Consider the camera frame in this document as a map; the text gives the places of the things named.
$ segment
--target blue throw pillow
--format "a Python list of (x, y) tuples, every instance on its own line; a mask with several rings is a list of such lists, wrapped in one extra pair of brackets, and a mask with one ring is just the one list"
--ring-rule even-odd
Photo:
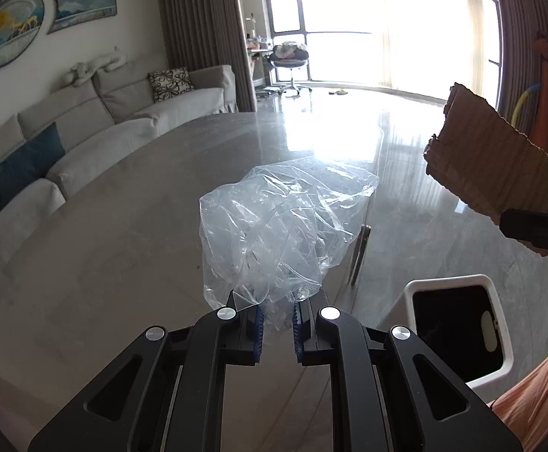
[(0, 163), (0, 210), (27, 185), (43, 178), (65, 154), (52, 123)]

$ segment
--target trash bin opening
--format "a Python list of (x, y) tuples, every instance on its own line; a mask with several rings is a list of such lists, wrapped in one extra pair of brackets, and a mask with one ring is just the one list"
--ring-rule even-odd
[(412, 301), (416, 334), (465, 382), (502, 367), (496, 317), (484, 287), (426, 290)]

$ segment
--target orange fabric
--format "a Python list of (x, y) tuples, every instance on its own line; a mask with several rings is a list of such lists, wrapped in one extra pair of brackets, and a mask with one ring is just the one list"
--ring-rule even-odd
[(548, 434), (548, 358), (490, 404), (523, 445), (532, 452)]

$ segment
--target polished floor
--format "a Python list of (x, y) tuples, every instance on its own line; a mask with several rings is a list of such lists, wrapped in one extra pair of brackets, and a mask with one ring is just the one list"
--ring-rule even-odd
[[(379, 186), (368, 212), (372, 232), (353, 313), (376, 327), (411, 280), (488, 275), (504, 308), (515, 357), (511, 374), (493, 390), (501, 394), (548, 355), (548, 257), (505, 238), (488, 217), (426, 174), (422, 153), (443, 125), (442, 107), (365, 90), (345, 96), (328, 92), (261, 99), (258, 111), (282, 112), (309, 124), (309, 133), (318, 135), (312, 144), (324, 156), (363, 160), (380, 148)], [(382, 140), (373, 144), (378, 129)], [(357, 140), (355, 131), (361, 131)], [(288, 139), (291, 147), (292, 133)]]

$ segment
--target desk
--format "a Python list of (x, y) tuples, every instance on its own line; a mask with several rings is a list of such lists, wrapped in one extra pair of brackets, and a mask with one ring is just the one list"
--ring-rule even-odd
[[(183, 328), (211, 310), (199, 199), (257, 165), (311, 154), (288, 149), (287, 128), (304, 124), (282, 114), (188, 122), (86, 185), (21, 246), (0, 275), (0, 426), (17, 450), (146, 328)], [(377, 165), (374, 155), (364, 167)], [(352, 247), (323, 282), (346, 311), (351, 257)], [(279, 428), (303, 436), (308, 422), (288, 423), (283, 411), (299, 401), (311, 417), (326, 387), (326, 366), (297, 364), (292, 331), (265, 346), (259, 365), (227, 370), (223, 452), (258, 450), (281, 417)], [(291, 400), (304, 371), (305, 393)]]
[(263, 66), (264, 83), (266, 87), (271, 86), (272, 80), (270, 79), (270, 73), (268, 72), (266, 66), (264, 66), (264, 63), (267, 61), (267, 57), (272, 54), (272, 49), (247, 49), (247, 53), (251, 58), (251, 80), (253, 80), (255, 63), (257, 61), (261, 61), (261, 64)]

